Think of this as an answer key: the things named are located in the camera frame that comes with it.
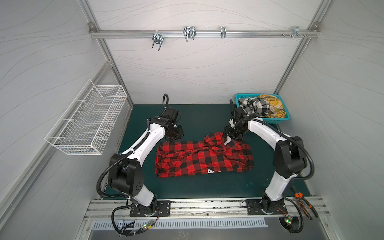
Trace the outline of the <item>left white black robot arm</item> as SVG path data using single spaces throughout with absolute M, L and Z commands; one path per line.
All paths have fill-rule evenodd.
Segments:
M 169 107 L 168 94 L 163 95 L 163 111 L 147 119 L 146 130 L 138 140 L 121 155 L 114 154 L 110 165 L 97 181 L 97 193 L 102 198 L 125 198 L 140 208 L 145 215 L 156 211 L 157 197 L 145 186 L 142 166 L 157 143 L 180 140 L 184 136 L 182 126 L 177 124 L 178 110 Z

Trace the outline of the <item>red black plaid shirt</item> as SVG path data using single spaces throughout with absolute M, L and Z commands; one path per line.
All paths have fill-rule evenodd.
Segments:
M 165 142 L 157 147 L 155 174 L 159 178 L 246 173 L 254 167 L 251 146 L 213 133 L 202 141 Z

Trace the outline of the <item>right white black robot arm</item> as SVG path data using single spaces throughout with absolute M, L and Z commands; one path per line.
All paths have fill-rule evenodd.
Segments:
M 230 101 L 232 118 L 225 127 L 224 136 L 230 140 L 242 141 L 246 132 L 259 136 L 274 150 L 273 177 L 265 189 L 265 193 L 257 209 L 266 215 L 282 211 L 286 202 L 290 202 L 298 211 L 298 217 L 283 213 L 279 218 L 281 226 L 290 233 L 298 234 L 304 228 L 303 213 L 298 204 L 285 196 L 287 187 L 293 181 L 310 179 L 315 173 L 314 162 L 304 148 L 300 137 L 291 137 L 279 131 L 259 118 L 257 114 L 249 114 L 241 107 L 235 107 Z

